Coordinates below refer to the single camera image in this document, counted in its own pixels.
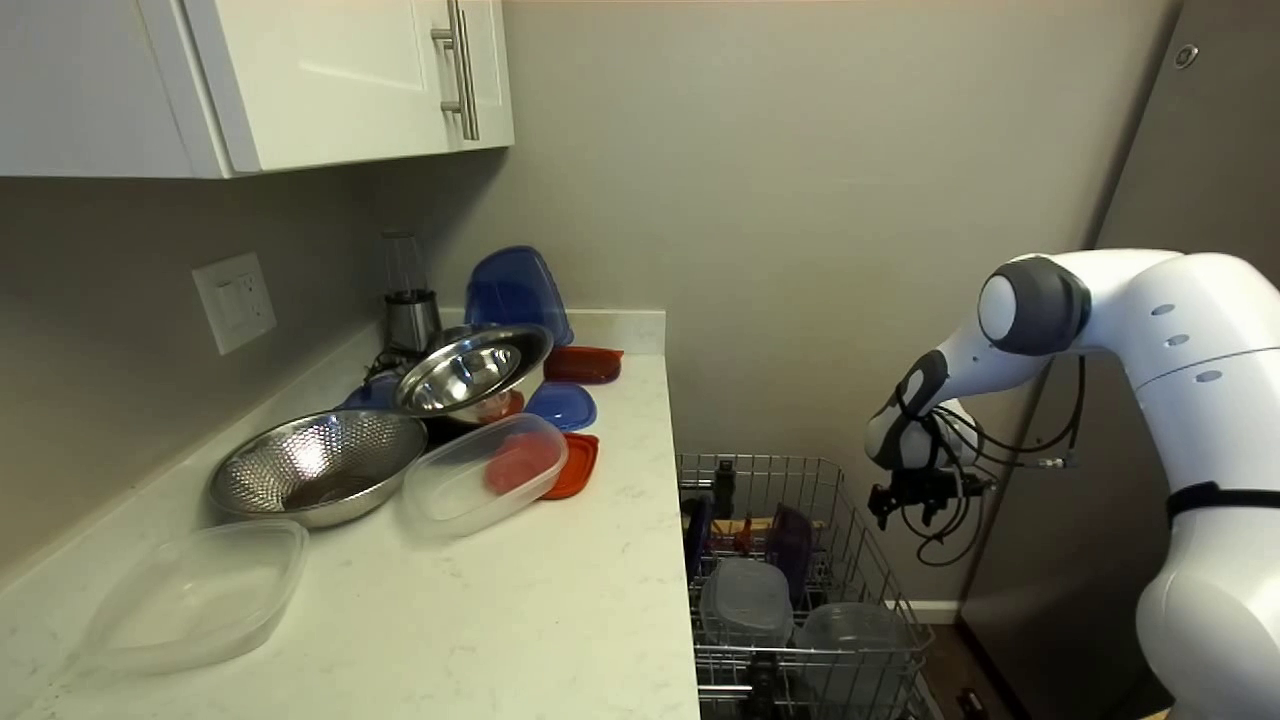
dishwasher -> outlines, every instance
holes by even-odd
[[[915,623],[843,474],[675,453],[706,720],[932,720]]]

cabinet handle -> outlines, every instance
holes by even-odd
[[[467,50],[467,16],[462,0],[448,0],[448,29],[432,29],[439,54],[453,57],[458,102],[444,102],[444,117],[462,117],[463,142],[481,142],[476,85],[471,85],[471,50]]]

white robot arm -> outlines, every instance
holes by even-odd
[[[1042,375],[1052,355],[1112,353],[1154,430],[1174,545],[1142,598],[1142,643],[1178,717],[1280,717],[1280,295],[1237,257],[1016,257],[976,316],[924,353],[867,423],[899,504],[965,494],[979,430],[958,405]]]

electrical outlet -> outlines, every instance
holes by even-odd
[[[212,345],[219,355],[277,330],[274,293],[256,254],[206,263],[194,274],[194,280],[196,280],[196,293],[212,330]]]

wall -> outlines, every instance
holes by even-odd
[[[462,306],[501,245],[670,307],[679,448],[820,453],[1014,254],[1075,248],[1167,0],[508,0],[517,152],[372,172]],[[448,195],[490,192],[444,212]],[[913,566],[913,598],[965,567]]]
[[[372,321],[346,177],[0,186],[0,575]],[[277,331],[218,355],[194,267],[261,254]]]

